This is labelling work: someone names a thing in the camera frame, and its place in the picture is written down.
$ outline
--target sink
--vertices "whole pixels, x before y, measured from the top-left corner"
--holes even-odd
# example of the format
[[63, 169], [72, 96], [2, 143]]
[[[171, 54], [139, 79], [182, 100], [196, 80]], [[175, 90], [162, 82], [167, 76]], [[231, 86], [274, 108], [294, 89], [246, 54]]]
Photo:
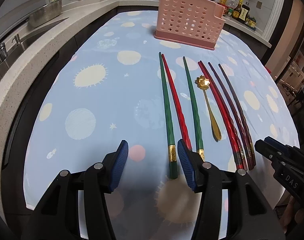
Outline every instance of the sink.
[[9, 49], [9, 51], [7, 52], [7, 58], [1, 62], [0, 61], [0, 80], [4, 77], [4, 75], [6, 74], [6, 72], [8, 71], [8, 69], [13, 65], [13, 63], [18, 59], [18, 57], [29, 47], [33, 44], [34, 41], [36, 41], [39, 37], [41, 37], [44, 33], [46, 33], [47, 31], [49, 31], [50, 29], [52, 29], [54, 26], [58, 25], [59, 23], [61, 23], [62, 21], [66, 20], [62, 19], [53, 23], [50, 23], [44, 27], [41, 27], [31, 33], [29, 33], [28, 35], [26, 35], [25, 37], [23, 37], [21, 39], [21, 43], [20, 44], [16, 44], [13, 47], [11, 47]]

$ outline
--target chopstick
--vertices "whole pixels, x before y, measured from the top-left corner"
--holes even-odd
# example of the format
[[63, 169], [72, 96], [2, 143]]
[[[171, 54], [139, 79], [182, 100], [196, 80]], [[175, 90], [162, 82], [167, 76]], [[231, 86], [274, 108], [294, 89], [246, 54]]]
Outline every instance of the chopstick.
[[173, 79], [172, 79], [172, 76], [171, 76], [171, 72], [170, 72], [169, 66], [166, 62], [164, 54], [162, 54], [162, 59], [163, 59], [163, 62], [164, 62], [166, 74], [168, 76], [168, 80], [169, 80], [169, 84], [170, 84], [170, 88], [171, 88], [171, 92], [172, 92], [172, 96], [173, 96], [173, 101], [174, 101], [174, 105], [175, 105], [175, 109], [176, 109], [176, 114], [177, 114], [178, 120], [179, 120], [181, 135], [182, 135], [182, 138], [183, 138], [187, 148], [189, 150], [192, 150], [191, 141], [190, 141], [190, 138], [189, 138], [187, 125], [185, 124], [184, 115], [183, 115], [183, 112], [182, 112], [180, 100], [179, 100], [178, 94], [176, 92], [175, 85], [174, 85], [174, 82], [173, 82]]
[[204, 157], [204, 147], [203, 147], [203, 140], [202, 140], [200, 117], [199, 117], [199, 113], [197, 110], [197, 104], [196, 104], [193, 84], [192, 84], [190, 72], [188, 69], [188, 64], [187, 64], [185, 57], [183, 57], [183, 62], [184, 62], [185, 73], [187, 75], [188, 87], [189, 87], [189, 91], [190, 91], [190, 98], [191, 98], [191, 104], [192, 104], [195, 141], [196, 141], [196, 152], [201, 156], [202, 160], [204, 161], [205, 157]]
[[242, 125], [244, 127], [245, 133], [247, 135], [248, 144], [250, 146], [250, 150], [248, 151], [249, 152], [249, 157], [252, 160], [253, 167], [255, 167], [256, 160], [255, 160], [255, 153], [254, 153], [252, 138], [251, 138], [251, 135], [250, 135], [249, 127], [247, 125], [247, 122], [246, 122], [246, 119], [245, 119], [242, 107], [241, 107], [239, 99], [237, 98], [237, 95], [236, 95], [236, 93], [234, 91], [234, 88], [233, 88], [231, 82], [229, 81], [229, 78], [226, 75], [226, 73], [225, 73], [224, 69], [222, 68], [221, 64], [219, 64], [219, 67], [220, 67], [220, 69], [222, 71], [222, 74], [223, 74], [225, 80], [227, 81], [227, 84], [228, 84], [229, 89], [230, 89], [230, 91], [232, 93], [233, 99], [234, 99], [234, 101], [236, 103], [236, 107], [239, 110], [239, 114], [240, 114], [240, 117], [241, 117], [241, 122], [242, 122]]
[[243, 160], [239, 144], [237, 143], [238, 136], [235, 133], [236, 130], [234, 128], [233, 122], [231, 122], [231, 116], [229, 116], [230, 114], [229, 114], [228, 108], [225, 105], [225, 102], [223, 101], [223, 98], [222, 98], [221, 94], [219, 93], [217, 86], [215, 85], [215, 83], [214, 83], [213, 79], [211, 78], [209, 72], [205, 68], [203, 62], [199, 61], [198, 64], [199, 64], [199, 67], [201, 68], [205, 78], [207, 78], [210, 81], [211, 91], [213, 93], [213, 96], [214, 96], [217, 104], [218, 104], [221, 115], [223, 117], [225, 127], [226, 127], [227, 132], [228, 132], [228, 136], [229, 136], [229, 140], [230, 140], [230, 144], [231, 144], [231, 148], [232, 148], [232, 152], [233, 152], [233, 156], [234, 156], [234, 161], [236, 163], [236, 168], [237, 169], [247, 169], [245, 158]]
[[234, 106], [234, 104], [233, 104], [233, 102], [232, 102], [232, 100], [231, 100], [231, 97], [230, 97], [229, 93], [227, 92], [227, 90], [226, 90], [226, 88], [225, 88], [223, 82], [221, 81], [219, 75], [217, 74], [217, 72], [216, 72], [215, 69], [213, 68], [212, 64], [211, 64], [210, 62], [209, 62], [208, 64], [209, 64], [209, 66], [210, 66], [212, 72], [214, 73], [215, 78], [216, 78], [217, 81], [219, 82], [219, 84], [220, 84], [220, 86], [221, 86], [221, 88], [222, 88], [222, 90], [223, 90], [223, 93], [224, 93], [226, 99], [228, 100], [229, 106], [230, 106], [230, 108], [231, 108], [231, 110], [232, 110], [234, 119], [235, 119], [235, 121], [236, 121], [237, 127], [238, 127], [239, 132], [240, 132], [240, 135], [241, 135], [241, 139], [242, 139], [242, 143], [243, 143], [243, 145], [244, 145], [244, 152], [245, 152], [245, 156], [246, 156], [246, 160], [247, 160], [247, 163], [248, 163], [249, 170], [253, 170], [254, 166], [253, 166], [253, 163], [252, 163], [252, 159], [251, 159], [250, 156], [249, 156], [249, 152], [251, 151], [251, 150], [250, 150], [249, 140], [248, 140], [248, 138], [247, 138], [247, 136], [246, 136], [246, 134], [245, 134], [245, 131], [244, 131], [244, 129], [243, 129], [243, 126], [242, 126], [242, 124], [241, 124], [241, 121], [240, 121], [240, 119], [239, 119], [239, 116], [238, 116], [238, 114], [237, 114], [237, 112], [236, 112], [235, 106]]
[[177, 158], [176, 158], [176, 151], [175, 151], [175, 139], [174, 139], [172, 115], [171, 115], [168, 88], [167, 88], [166, 79], [165, 79], [164, 65], [163, 65], [162, 55], [160, 52], [159, 52], [159, 59], [160, 59], [161, 80], [162, 80], [163, 99], [164, 99], [166, 133], [167, 133], [167, 139], [168, 139], [170, 178], [176, 179], [178, 177], [178, 168], [177, 168]]

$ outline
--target tablecloth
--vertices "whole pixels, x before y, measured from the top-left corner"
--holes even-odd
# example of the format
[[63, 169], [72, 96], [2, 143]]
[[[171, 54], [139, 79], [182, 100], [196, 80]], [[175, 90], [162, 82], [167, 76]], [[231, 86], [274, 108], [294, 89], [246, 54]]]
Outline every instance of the tablecloth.
[[[60, 71], [39, 111], [26, 152], [23, 187], [28, 208], [34, 209], [61, 170], [71, 173], [86, 170], [102, 161], [105, 154], [115, 151], [125, 139], [129, 154], [119, 187], [111, 195], [106, 194], [117, 239], [191, 238], [201, 196], [187, 186], [179, 160], [179, 177], [168, 178], [159, 51], [167, 59], [194, 151], [193, 115], [183, 56], [192, 79], [202, 74], [197, 62], [210, 61], [228, 88], [218, 64], [223, 66], [244, 110], [253, 143], [272, 136], [282, 143], [299, 146], [281, 93], [244, 42], [224, 30], [214, 51], [157, 40], [153, 37], [156, 19], [157, 11], [116, 15]], [[168, 90], [178, 141], [180, 128], [169, 87]], [[221, 129], [219, 142], [212, 136], [203, 92], [196, 85], [194, 91], [205, 159], [222, 170], [235, 171], [230, 142], [212, 92], [207, 95]], [[270, 162], [259, 153], [256, 160], [256, 167], [249, 173], [274, 206], [284, 189], [273, 179]], [[86, 237], [82, 192], [79, 195], [81, 235]], [[220, 237], [226, 232], [226, 192], [222, 201]]]

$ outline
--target kitchen counter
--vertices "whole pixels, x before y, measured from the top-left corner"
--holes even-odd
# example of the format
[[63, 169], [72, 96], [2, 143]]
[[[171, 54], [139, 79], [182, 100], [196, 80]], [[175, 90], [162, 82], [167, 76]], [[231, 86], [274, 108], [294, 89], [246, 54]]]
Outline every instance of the kitchen counter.
[[257, 32], [251, 30], [249, 27], [246, 27], [244, 24], [238, 22], [237, 20], [231, 18], [231, 17], [223, 17], [223, 19], [225, 19], [225, 24], [228, 24], [234, 28], [237, 28], [238, 30], [241, 30], [242, 32], [252, 36], [253, 38], [257, 39], [258, 41], [260, 41], [261, 43], [263, 43], [265, 46], [271, 48], [271, 44], [266, 41], [265, 39], [262, 38], [262, 36], [260, 34], [258, 34]]
[[[0, 81], [0, 174], [4, 147], [16, 111], [35, 78], [59, 49], [84, 27], [117, 6], [158, 6], [158, 4], [157, 0], [82, 0], [63, 6], [62, 14], [53, 21], [67, 19], [37, 39], [14, 62]], [[263, 43], [263, 39], [246, 26], [230, 19], [227, 19], [226, 23]], [[27, 24], [21, 26], [5, 39], [7, 50], [12, 46], [11, 41], [15, 34], [19, 33], [22, 38], [32, 31], [34, 30], [29, 30]], [[4, 219], [1, 194], [0, 215]]]

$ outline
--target red chopstick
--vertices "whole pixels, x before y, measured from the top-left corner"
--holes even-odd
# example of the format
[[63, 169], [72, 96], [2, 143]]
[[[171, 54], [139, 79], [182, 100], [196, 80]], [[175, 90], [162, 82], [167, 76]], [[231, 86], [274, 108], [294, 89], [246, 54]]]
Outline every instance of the red chopstick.
[[253, 170], [253, 168], [254, 168], [253, 162], [252, 162], [252, 159], [249, 156], [249, 153], [251, 153], [250, 152], [249, 140], [248, 140], [248, 137], [246, 136], [246, 133], [245, 133], [245, 131], [243, 129], [243, 126], [242, 126], [241, 121], [239, 119], [239, 116], [237, 114], [236, 108], [235, 108], [235, 106], [234, 106], [234, 104], [233, 104], [233, 102], [231, 100], [231, 97], [230, 97], [229, 93], [227, 92], [225, 86], [223, 85], [223, 82], [221, 81], [219, 75], [215, 71], [214, 67], [211, 65], [210, 62], [208, 62], [208, 64], [209, 64], [212, 72], [214, 73], [215, 78], [217, 79], [218, 83], [220, 84], [220, 87], [223, 90], [225, 98], [228, 100], [228, 104], [229, 104], [229, 106], [230, 106], [230, 108], [232, 110], [234, 119], [236, 121], [237, 127], [238, 127], [240, 135], [241, 135], [241, 139], [242, 139], [242, 142], [243, 142], [243, 145], [244, 145], [244, 152], [245, 152], [245, 156], [246, 156], [246, 160], [247, 160], [247, 163], [248, 163], [249, 170]]
[[235, 128], [233, 129], [234, 125], [233, 123], [231, 123], [231, 116], [229, 116], [229, 111], [227, 110], [227, 107], [225, 105], [225, 102], [223, 101], [223, 98], [220, 97], [220, 93], [218, 91], [217, 86], [215, 85], [213, 79], [211, 78], [209, 72], [207, 71], [207, 69], [205, 68], [204, 64], [202, 61], [198, 62], [205, 78], [207, 78], [210, 81], [210, 87], [211, 87], [211, 91], [213, 93], [213, 96], [218, 104], [218, 107], [220, 109], [221, 115], [223, 117], [223, 121], [225, 124], [225, 127], [227, 129], [228, 132], [228, 136], [229, 136], [229, 140], [231, 143], [231, 148], [232, 148], [232, 152], [233, 152], [233, 156], [234, 156], [234, 161], [236, 163], [236, 169], [247, 169], [246, 168], [246, 162], [243, 161], [242, 156], [241, 156], [241, 152], [240, 152], [240, 147], [239, 144], [237, 143], [237, 134], [235, 135]]
[[187, 145], [187, 148], [189, 150], [192, 150], [191, 141], [190, 141], [189, 134], [188, 134], [188, 128], [187, 128], [187, 125], [185, 124], [184, 115], [183, 115], [183, 112], [182, 112], [180, 100], [179, 100], [178, 94], [176, 92], [174, 82], [173, 82], [173, 79], [172, 79], [172, 76], [171, 76], [171, 72], [170, 72], [168, 64], [165, 60], [164, 54], [162, 54], [162, 59], [163, 59], [166, 74], [168, 76], [168, 80], [169, 80], [169, 84], [170, 84], [170, 88], [171, 88], [171, 92], [172, 92], [172, 96], [173, 96], [173, 101], [174, 101], [174, 105], [175, 105], [175, 109], [176, 109], [176, 114], [177, 114], [178, 120], [179, 120], [179, 125], [180, 125], [182, 138], [183, 138], [185, 144]]

